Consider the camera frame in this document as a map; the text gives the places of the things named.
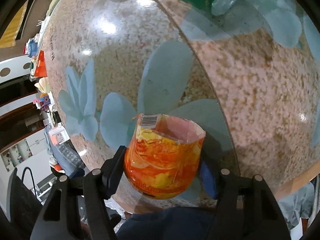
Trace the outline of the left hand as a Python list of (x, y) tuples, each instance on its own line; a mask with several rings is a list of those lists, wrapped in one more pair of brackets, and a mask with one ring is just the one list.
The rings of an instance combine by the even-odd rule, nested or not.
[(85, 224), (84, 222), (80, 222), (81, 225), (81, 230), (82, 230), (82, 234), (84, 239), (86, 240), (91, 240), (91, 232), (90, 232), (90, 228), (87, 224)]

